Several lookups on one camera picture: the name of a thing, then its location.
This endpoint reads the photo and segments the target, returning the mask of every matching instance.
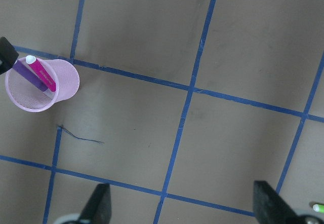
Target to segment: gray floor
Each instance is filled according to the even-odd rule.
[[[16,107],[0,76],[1,223],[80,212],[98,182],[111,183],[112,224],[257,223],[254,180],[315,214],[324,0],[214,1],[0,0],[20,57],[61,56],[80,75],[41,113]],[[57,126],[105,143],[62,131],[52,166]]]

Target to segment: pink marker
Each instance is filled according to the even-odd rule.
[[[31,69],[38,75],[41,81],[44,82],[47,87],[55,92],[56,91],[56,84],[52,77],[47,73],[45,68],[42,66],[41,62],[39,62],[34,56],[28,55],[26,57],[26,63],[31,67]]]

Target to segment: black object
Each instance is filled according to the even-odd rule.
[[[0,74],[7,72],[16,62],[19,54],[9,41],[3,36],[0,38]]]
[[[98,184],[80,217],[64,224],[109,224],[111,219],[111,197],[109,184]]]
[[[324,224],[315,216],[298,216],[266,181],[254,182],[253,211],[260,224]]]

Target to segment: pen holder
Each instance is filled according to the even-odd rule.
[[[14,104],[25,111],[38,112],[51,107],[55,102],[71,98],[80,85],[79,75],[72,64],[62,59],[42,60],[37,58],[56,83],[53,99],[32,83],[10,69],[6,74],[6,91]],[[26,67],[26,59],[19,59]]]

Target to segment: mesh cup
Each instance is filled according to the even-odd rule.
[[[14,104],[25,111],[44,111],[55,102],[71,98],[77,92],[80,85],[79,75],[74,66],[69,62],[62,59],[37,59],[56,83],[53,99],[50,99],[43,91],[35,87],[14,69],[10,69],[6,73],[5,84],[7,94]],[[26,58],[19,60],[29,68]]]

